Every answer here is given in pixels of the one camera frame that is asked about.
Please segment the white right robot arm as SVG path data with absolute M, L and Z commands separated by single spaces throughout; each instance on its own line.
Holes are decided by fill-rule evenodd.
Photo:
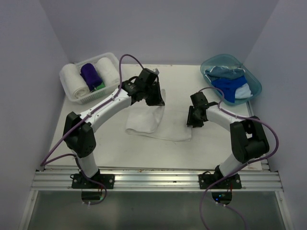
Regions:
M 187 126 L 202 127 L 213 122 L 230 132 L 230 156 L 214 170 L 214 184 L 225 188 L 231 182 L 230 173 L 250 160 L 257 159 L 270 150 L 263 126 L 258 118 L 240 117 L 222 109 L 217 102 L 208 102 L 202 92 L 191 95 Z

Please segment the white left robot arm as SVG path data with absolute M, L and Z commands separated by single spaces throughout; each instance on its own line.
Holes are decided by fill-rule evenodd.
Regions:
M 148 106 L 164 106 L 161 96 L 158 69 L 144 68 L 139 76 L 122 82 L 111 95 L 92 108 L 67 115 L 63 137 L 69 149 L 77 156 L 83 171 L 83 183 L 95 188 L 100 182 L 93 151 L 96 147 L 95 132 L 121 110 L 145 100 Z

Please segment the purple towel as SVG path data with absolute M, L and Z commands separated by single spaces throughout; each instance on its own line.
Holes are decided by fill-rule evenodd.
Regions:
M 91 63 L 87 63 L 81 67 L 81 76 L 90 91 L 93 91 L 95 87 L 102 83 L 102 79 L 99 77 L 94 65 Z

